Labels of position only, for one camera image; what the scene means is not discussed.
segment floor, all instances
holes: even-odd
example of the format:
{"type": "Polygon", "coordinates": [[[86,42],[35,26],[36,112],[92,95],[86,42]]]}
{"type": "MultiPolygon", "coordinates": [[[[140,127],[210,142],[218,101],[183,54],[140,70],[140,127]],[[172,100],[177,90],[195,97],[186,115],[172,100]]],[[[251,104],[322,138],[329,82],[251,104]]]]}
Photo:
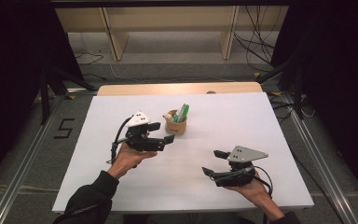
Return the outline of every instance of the floor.
{"type": "MultiPolygon", "coordinates": [[[[239,35],[245,39],[252,36],[247,32],[239,35]]],[[[274,45],[278,33],[262,33],[267,35],[266,42],[274,45]]],[[[86,81],[96,87],[118,83],[254,81],[255,75],[271,69],[261,59],[250,56],[235,40],[230,59],[223,60],[217,33],[131,33],[119,62],[112,60],[104,34],[68,37],[86,81]]],[[[251,49],[262,58],[269,58],[260,47],[251,45],[251,49]]],[[[267,81],[263,90],[278,91],[278,80],[276,77],[267,81]]],[[[70,82],[66,85],[72,90],[68,97],[51,94],[54,119],[44,127],[40,125],[41,104],[35,99],[21,136],[0,166],[0,223],[52,223],[58,216],[51,212],[51,207],[94,94],[76,91],[79,87],[70,82]],[[62,136],[59,129],[64,119],[71,120],[72,132],[67,138],[57,138],[62,136]]],[[[314,207],[296,210],[296,214],[302,223],[358,223],[356,179],[337,154],[334,142],[311,106],[303,107],[304,120],[290,113],[290,106],[280,107],[291,103],[292,98],[288,93],[270,96],[271,106],[277,107],[277,119],[315,202],[314,207]]],[[[239,215],[262,223],[259,211],[239,215]]],[[[106,223],[122,223],[122,216],[112,214],[106,223]]]]}

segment black jacket sleeve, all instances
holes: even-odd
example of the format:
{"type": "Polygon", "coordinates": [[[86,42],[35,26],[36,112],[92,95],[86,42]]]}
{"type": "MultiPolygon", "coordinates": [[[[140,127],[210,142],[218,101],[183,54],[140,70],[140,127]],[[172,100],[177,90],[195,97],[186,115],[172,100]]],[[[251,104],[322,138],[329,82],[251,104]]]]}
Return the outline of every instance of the black jacket sleeve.
{"type": "Polygon", "coordinates": [[[300,224],[296,214],[294,212],[289,212],[284,214],[284,217],[270,222],[270,224],[300,224]]]}
{"type": "Polygon", "coordinates": [[[94,183],[85,185],[75,192],[69,199],[64,214],[54,223],[103,224],[112,208],[111,199],[116,193],[118,183],[118,180],[106,171],[101,171],[94,183]]]}

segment human hand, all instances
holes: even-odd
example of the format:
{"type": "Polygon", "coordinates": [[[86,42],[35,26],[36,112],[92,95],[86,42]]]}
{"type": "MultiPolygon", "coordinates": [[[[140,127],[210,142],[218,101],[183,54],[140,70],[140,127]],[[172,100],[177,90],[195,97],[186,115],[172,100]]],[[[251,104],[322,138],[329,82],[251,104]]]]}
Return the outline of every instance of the human hand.
{"type": "MultiPolygon", "coordinates": [[[[255,172],[255,176],[260,178],[258,172],[255,172]]],[[[225,187],[225,189],[237,191],[255,206],[261,208],[271,221],[284,217],[284,213],[278,205],[272,201],[264,185],[256,179],[253,179],[251,183],[242,187],[225,187]]]]}
{"type": "Polygon", "coordinates": [[[157,154],[157,151],[137,151],[130,148],[126,143],[122,143],[115,162],[107,173],[119,179],[130,169],[141,163],[142,160],[155,157],[157,154]]]}
{"type": "MultiPolygon", "coordinates": [[[[260,178],[258,172],[255,172],[255,176],[260,178]]],[[[225,187],[225,189],[237,191],[239,194],[241,194],[251,203],[254,203],[256,206],[258,206],[260,200],[270,198],[264,185],[256,179],[253,179],[251,183],[242,187],[225,187]]]]}

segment electrical cable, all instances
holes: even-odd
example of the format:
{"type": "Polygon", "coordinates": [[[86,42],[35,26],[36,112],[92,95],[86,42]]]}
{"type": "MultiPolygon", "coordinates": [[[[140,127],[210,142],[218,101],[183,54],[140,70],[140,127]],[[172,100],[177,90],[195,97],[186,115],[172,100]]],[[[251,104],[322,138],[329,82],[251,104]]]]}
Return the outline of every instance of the electrical cable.
{"type": "Polygon", "coordinates": [[[86,55],[86,54],[91,55],[91,56],[100,57],[100,58],[98,58],[98,59],[96,59],[96,60],[93,60],[92,62],[86,63],[86,64],[91,64],[91,63],[98,62],[98,61],[100,61],[100,60],[103,58],[103,55],[101,55],[101,54],[92,54],[92,53],[87,53],[87,52],[86,52],[86,53],[81,53],[80,55],[75,56],[75,58],[80,58],[81,56],[86,55]]]}
{"type": "Polygon", "coordinates": [[[98,78],[100,78],[100,79],[106,80],[106,77],[100,77],[100,76],[95,75],[95,74],[92,74],[92,73],[84,74],[83,77],[85,77],[85,76],[94,76],[94,77],[98,77],[98,78]]]}
{"type": "MultiPolygon", "coordinates": [[[[259,167],[259,166],[255,166],[255,168],[262,170],[262,171],[264,172],[264,174],[266,174],[266,176],[267,176],[267,178],[268,178],[268,180],[269,180],[270,185],[269,185],[266,181],[262,180],[261,178],[259,178],[259,177],[257,177],[257,176],[254,176],[254,179],[257,180],[257,181],[259,181],[259,182],[261,182],[261,183],[264,184],[265,186],[267,186],[267,188],[268,188],[268,195],[269,195],[270,198],[272,198],[273,186],[272,186],[272,180],[271,180],[271,178],[269,177],[269,174],[268,174],[263,168],[261,168],[261,167],[259,167]]],[[[266,214],[263,214],[263,224],[267,224],[267,215],[266,215],[266,214]]]]}
{"type": "Polygon", "coordinates": [[[292,115],[292,111],[294,110],[294,108],[291,108],[289,110],[289,112],[287,112],[287,114],[284,117],[277,117],[277,119],[281,119],[281,121],[279,122],[279,124],[281,125],[286,119],[290,118],[290,116],[292,115]]]}
{"type": "Polygon", "coordinates": [[[307,117],[307,118],[312,118],[314,115],[315,115],[315,110],[312,111],[312,114],[307,114],[304,109],[301,107],[301,113],[307,117]]]}
{"type": "MultiPolygon", "coordinates": [[[[257,45],[260,44],[260,43],[258,43],[258,42],[254,42],[254,41],[250,41],[250,40],[244,39],[244,38],[240,37],[239,35],[237,35],[237,38],[239,38],[241,41],[245,41],[245,42],[248,42],[248,43],[251,43],[251,44],[257,44],[257,45]]],[[[264,45],[265,45],[267,48],[275,49],[274,46],[272,46],[272,45],[270,45],[270,44],[268,44],[268,43],[264,43],[264,45]]]]}
{"type": "MultiPolygon", "coordinates": [[[[269,34],[267,34],[266,37],[262,37],[261,36],[261,33],[260,33],[260,27],[264,21],[264,18],[265,18],[265,15],[267,13],[267,10],[269,9],[269,7],[266,7],[264,9],[264,12],[263,12],[263,15],[262,15],[262,18],[260,20],[260,12],[261,12],[261,8],[260,6],[256,7],[256,18],[254,20],[254,18],[252,17],[250,11],[249,11],[249,8],[248,7],[245,7],[248,15],[249,15],[249,18],[252,22],[252,25],[254,27],[254,30],[253,30],[253,33],[252,33],[252,37],[251,37],[251,40],[245,40],[243,38],[240,38],[236,33],[234,33],[234,36],[236,37],[237,41],[240,43],[240,45],[245,48],[247,51],[246,51],[246,62],[249,64],[249,66],[251,68],[253,68],[254,70],[260,70],[262,72],[270,72],[270,71],[265,71],[265,70],[262,70],[262,69],[258,69],[256,68],[252,63],[251,63],[251,56],[252,55],[249,55],[249,53],[252,53],[253,55],[255,55],[256,57],[258,57],[259,59],[262,58],[261,56],[259,56],[257,53],[255,53],[255,49],[260,46],[261,47],[261,50],[263,51],[264,53],[264,56],[265,58],[272,58],[272,55],[271,53],[269,52],[268,48],[272,48],[273,47],[269,44],[266,43],[266,40],[267,38],[272,34],[272,32],[274,31],[277,23],[278,23],[278,20],[281,16],[281,12],[282,12],[282,6],[280,6],[280,9],[279,9],[279,12],[278,12],[278,16],[277,16],[277,19],[275,20],[273,26],[272,26],[272,29],[270,30],[269,34]],[[257,43],[257,46],[254,48],[254,49],[250,49],[250,45],[251,44],[255,44],[255,42],[253,41],[253,38],[257,38],[258,39],[258,43],[257,43]],[[245,41],[245,42],[248,42],[248,46],[246,47],[241,41],[245,41]]],[[[263,62],[265,63],[268,63],[270,64],[270,61],[269,60],[266,60],[266,59],[262,59],[263,62]]]]}
{"type": "Polygon", "coordinates": [[[129,80],[129,81],[134,81],[134,82],[140,82],[140,83],[148,83],[148,82],[172,82],[172,81],[179,81],[179,80],[203,80],[203,79],[208,79],[208,78],[212,78],[212,79],[217,79],[217,80],[221,80],[221,81],[225,81],[225,82],[238,82],[238,80],[231,80],[231,79],[224,79],[224,78],[220,78],[220,77],[195,77],[195,78],[173,78],[173,79],[153,79],[153,80],[139,80],[139,79],[134,79],[134,78],[128,78],[128,77],[120,77],[118,75],[116,75],[115,71],[113,70],[112,64],[110,63],[110,69],[112,71],[112,75],[116,78],[120,78],[120,79],[124,79],[124,80],[129,80]]]}
{"type": "Polygon", "coordinates": [[[116,138],[115,138],[115,142],[112,143],[112,149],[111,149],[111,159],[110,161],[107,161],[106,163],[109,163],[109,164],[113,164],[116,160],[116,155],[117,155],[117,147],[118,147],[118,144],[120,144],[118,142],[118,138],[120,137],[120,134],[121,134],[121,131],[123,130],[124,128],[124,125],[126,125],[126,123],[132,118],[133,116],[127,118],[124,120],[124,122],[121,124],[120,128],[118,129],[117,131],[117,134],[116,134],[116,138]]]}
{"type": "Polygon", "coordinates": [[[318,181],[316,181],[315,177],[310,173],[310,171],[306,168],[306,166],[298,159],[297,155],[295,154],[295,152],[293,151],[292,147],[289,146],[290,152],[293,155],[293,158],[295,159],[295,161],[298,162],[298,164],[304,169],[304,171],[308,174],[308,176],[312,179],[312,181],[315,183],[316,187],[321,191],[322,195],[325,197],[325,199],[327,200],[327,202],[330,204],[330,206],[332,207],[334,213],[336,214],[336,216],[338,217],[339,221],[344,224],[344,220],[342,219],[342,217],[339,215],[338,210],[336,209],[336,207],[334,206],[333,202],[331,202],[330,198],[327,196],[326,192],[324,192],[324,189],[322,188],[322,186],[318,183],[318,181]]]}

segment tabletop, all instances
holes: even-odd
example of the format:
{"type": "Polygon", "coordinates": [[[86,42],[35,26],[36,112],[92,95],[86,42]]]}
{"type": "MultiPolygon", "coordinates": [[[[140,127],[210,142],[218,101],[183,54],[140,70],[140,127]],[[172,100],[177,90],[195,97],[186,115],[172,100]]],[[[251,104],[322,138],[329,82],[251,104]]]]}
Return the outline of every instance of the tabletop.
{"type": "Polygon", "coordinates": [[[142,110],[152,122],[161,122],[150,137],[162,138],[167,135],[162,115],[183,103],[190,105],[185,134],[176,135],[156,158],[143,161],[120,178],[112,211],[142,214],[255,208],[238,193],[218,188],[201,169],[227,172],[227,161],[217,159],[213,151],[231,151],[235,146],[268,153],[254,165],[271,176],[273,197],[280,207],[313,206],[264,92],[190,93],[95,96],[53,211],[62,212],[80,186],[92,183],[101,170],[109,168],[110,146],[124,119],[142,110]]]}

